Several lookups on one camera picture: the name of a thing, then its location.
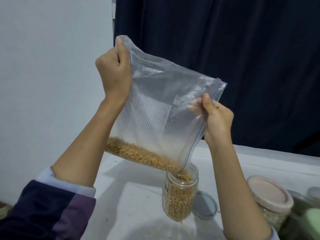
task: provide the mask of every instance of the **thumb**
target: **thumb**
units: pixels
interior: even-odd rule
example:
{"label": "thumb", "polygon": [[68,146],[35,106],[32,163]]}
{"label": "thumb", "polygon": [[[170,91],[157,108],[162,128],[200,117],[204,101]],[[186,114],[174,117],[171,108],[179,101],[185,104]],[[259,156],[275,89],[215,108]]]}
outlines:
{"label": "thumb", "polygon": [[129,51],[128,51],[128,49],[123,44],[123,41],[120,37],[117,37],[115,39],[115,41],[117,44],[117,51],[118,51],[120,65],[121,66],[129,65]]}
{"label": "thumb", "polygon": [[202,96],[202,106],[205,108],[205,110],[208,112],[208,114],[212,115],[216,108],[212,104],[212,101],[210,99],[209,94],[204,94]]}

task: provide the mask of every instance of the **person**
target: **person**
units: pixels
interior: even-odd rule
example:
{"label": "person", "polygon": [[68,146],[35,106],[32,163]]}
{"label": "person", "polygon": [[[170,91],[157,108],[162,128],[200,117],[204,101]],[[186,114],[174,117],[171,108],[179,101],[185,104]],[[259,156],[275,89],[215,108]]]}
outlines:
{"label": "person", "polygon": [[[111,128],[132,85],[129,52],[121,39],[95,64],[105,98],[92,119],[62,156],[30,181],[8,216],[0,221],[0,239],[80,239],[92,215],[94,182]],[[232,240],[278,239],[254,201],[231,140],[233,113],[205,94],[209,146],[224,233]]]}

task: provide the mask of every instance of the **blue lid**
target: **blue lid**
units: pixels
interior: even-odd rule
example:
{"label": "blue lid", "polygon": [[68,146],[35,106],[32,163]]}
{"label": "blue lid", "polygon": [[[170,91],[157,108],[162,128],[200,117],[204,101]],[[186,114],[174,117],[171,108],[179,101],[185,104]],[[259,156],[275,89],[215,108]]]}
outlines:
{"label": "blue lid", "polygon": [[206,192],[198,191],[195,195],[192,212],[202,220],[210,220],[217,213],[218,205]]}

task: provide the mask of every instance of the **resealable bag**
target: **resealable bag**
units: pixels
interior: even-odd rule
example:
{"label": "resealable bag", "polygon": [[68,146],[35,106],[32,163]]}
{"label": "resealable bag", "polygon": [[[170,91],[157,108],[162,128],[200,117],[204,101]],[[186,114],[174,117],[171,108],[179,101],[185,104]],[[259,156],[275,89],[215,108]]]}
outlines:
{"label": "resealable bag", "polygon": [[205,93],[218,101],[226,83],[146,54],[128,36],[120,38],[130,52],[133,83],[105,150],[178,173],[204,135],[206,115],[195,113],[190,107]]}

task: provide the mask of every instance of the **container with pink lid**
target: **container with pink lid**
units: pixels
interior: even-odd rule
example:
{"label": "container with pink lid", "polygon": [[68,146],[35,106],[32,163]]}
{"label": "container with pink lid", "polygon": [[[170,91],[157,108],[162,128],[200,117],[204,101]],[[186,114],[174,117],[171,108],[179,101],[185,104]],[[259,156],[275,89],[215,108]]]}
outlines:
{"label": "container with pink lid", "polygon": [[278,231],[294,205],[292,196],[277,182],[266,177],[251,176],[247,182],[264,217]]}

